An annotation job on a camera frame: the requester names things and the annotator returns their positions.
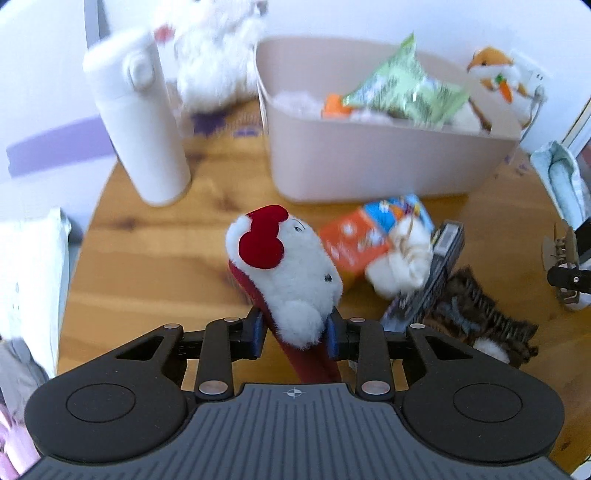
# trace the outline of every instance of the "green snack bag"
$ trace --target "green snack bag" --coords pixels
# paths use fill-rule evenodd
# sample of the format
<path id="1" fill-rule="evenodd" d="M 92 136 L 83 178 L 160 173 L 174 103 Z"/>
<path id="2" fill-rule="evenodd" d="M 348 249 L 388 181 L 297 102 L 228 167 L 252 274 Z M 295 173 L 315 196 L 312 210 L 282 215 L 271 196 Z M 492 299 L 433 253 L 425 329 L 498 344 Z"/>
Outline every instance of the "green snack bag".
<path id="1" fill-rule="evenodd" d="M 416 51 L 411 34 L 370 78 L 343 98 L 343 105 L 382 110 L 419 125 L 443 125 L 470 95 L 458 85 L 430 78 L 418 62 Z"/>

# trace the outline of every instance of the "beige plastic bin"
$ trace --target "beige plastic bin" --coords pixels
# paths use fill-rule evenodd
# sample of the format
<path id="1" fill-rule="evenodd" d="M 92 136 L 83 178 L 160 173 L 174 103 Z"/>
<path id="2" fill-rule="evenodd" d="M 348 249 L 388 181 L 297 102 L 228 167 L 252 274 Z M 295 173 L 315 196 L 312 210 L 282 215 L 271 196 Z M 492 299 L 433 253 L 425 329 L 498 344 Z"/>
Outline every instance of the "beige plastic bin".
<path id="1" fill-rule="evenodd" d="M 520 125 L 511 111 L 459 66 L 419 52 L 429 75 L 464 86 L 492 124 L 490 134 L 415 128 L 406 120 L 372 125 L 303 119 L 275 107 L 281 91 L 323 99 L 349 93 L 397 46 L 337 38 L 278 37 L 256 50 L 261 113 L 269 134 L 271 173 L 295 202 L 367 200 L 415 193 L 467 193 L 513 155 Z"/>

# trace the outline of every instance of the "thermos lid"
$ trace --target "thermos lid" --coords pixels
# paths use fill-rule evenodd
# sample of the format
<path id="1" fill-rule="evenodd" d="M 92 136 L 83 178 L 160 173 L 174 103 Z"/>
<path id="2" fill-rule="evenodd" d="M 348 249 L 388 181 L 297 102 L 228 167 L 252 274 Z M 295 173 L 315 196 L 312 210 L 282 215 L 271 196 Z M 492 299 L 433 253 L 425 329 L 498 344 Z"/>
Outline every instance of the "thermos lid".
<path id="1" fill-rule="evenodd" d="M 160 62 L 154 36 L 134 28 L 92 46 L 82 68 L 96 100 L 141 94 L 156 80 Z"/>

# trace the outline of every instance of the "wooden table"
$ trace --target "wooden table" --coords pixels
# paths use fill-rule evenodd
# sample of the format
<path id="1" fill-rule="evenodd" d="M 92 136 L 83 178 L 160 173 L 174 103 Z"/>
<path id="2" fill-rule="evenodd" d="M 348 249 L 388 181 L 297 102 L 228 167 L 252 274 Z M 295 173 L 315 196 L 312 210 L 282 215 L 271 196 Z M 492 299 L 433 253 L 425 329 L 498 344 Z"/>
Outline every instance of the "wooden table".
<path id="1" fill-rule="evenodd" d="M 248 108 L 246 123 L 258 121 L 256 107 Z M 233 121 L 235 127 L 241 122 Z M 199 330 L 214 319 L 245 315 L 249 306 L 226 271 L 224 247 L 226 228 L 238 215 L 281 203 L 319 228 L 356 207 L 282 199 L 269 176 L 265 138 L 233 138 L 231 130 L 186 142 L 193 184 L 169 207 L 142 203 L 121 165 L 115 167 L 69 295 L 60 372 L 168 322 Z M 572 471 L 591 446 L 591 312 L 563 310 L 545 281 L 541 241 L 551 235 L 557 215 L 541 183 L 527 166 L 503 165 L 470 196 L 428 200 L 425 206 L 436 224 L 464 222 L 459 265 L 473 267 L 500 308 L 540 324 L 533 342 L 540 354 L 522 368 L 556 389 L 566 406 L 552 458 Z M 344 295 L 340 311 L 345 318 L 379 318 L 386 306 L 360 281 Z M 193 363 L 187 377 L 194 378 L 194 369 Z M 237 362 L 234 372 L 237 384 L 297 383 L 270 336 L 261 360 Z"/>

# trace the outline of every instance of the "white wall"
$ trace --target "white wall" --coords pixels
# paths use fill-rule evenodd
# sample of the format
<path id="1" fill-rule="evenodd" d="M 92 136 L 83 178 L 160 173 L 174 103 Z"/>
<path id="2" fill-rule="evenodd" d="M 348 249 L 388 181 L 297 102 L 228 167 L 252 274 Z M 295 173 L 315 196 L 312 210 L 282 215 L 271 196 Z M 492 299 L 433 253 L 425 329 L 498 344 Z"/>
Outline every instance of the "white wall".
<path id="1" fill-rule="evenodd" d="M 158 1 L 104 0 L 111 28 L 150 25 Z M 398 43 L 414 31 L 420 49 L 461 65 L 487 45 L 519 49 L 553 76 L 528 150 L 563 140 L 591 96 L 591 10 L 580 0 L 269 0 L 268 12 L 271 34 Z"/>
<path id="2" fill-rule="evenodd" d="M 11 179 L 6 148 L 98 114 L 82 59 L 81 0 L 11 0 L 0 10 L 0 220 L 62 208 L 74 237 L 86 230 L 114 155 Z"/>

